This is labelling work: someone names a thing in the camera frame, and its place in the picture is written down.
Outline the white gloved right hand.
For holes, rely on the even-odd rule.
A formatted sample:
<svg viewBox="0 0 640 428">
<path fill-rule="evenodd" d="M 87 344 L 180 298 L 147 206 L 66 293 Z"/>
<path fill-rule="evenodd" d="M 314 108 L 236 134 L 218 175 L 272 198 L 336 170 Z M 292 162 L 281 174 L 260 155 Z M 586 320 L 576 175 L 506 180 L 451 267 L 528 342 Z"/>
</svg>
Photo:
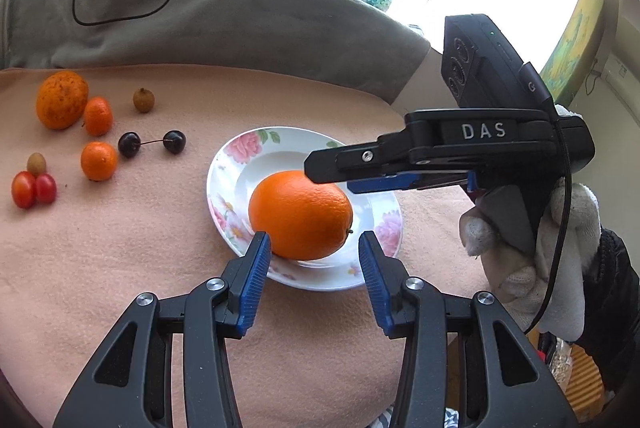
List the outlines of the white gloved right hand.
<svg viewBox="0 0 640 428">
<path fill-rule="evenodd" d="M 491 190 L 459 220 L 465 252 L 480 259 L 491 292 L 522 330 L 537 327 L 566 341 L 585 328 L 584 276 L 601 237 L 600 211 L 590 188 L 564 178 L 542 205 L 534 230 L 524 191 Z"/>
</svg>

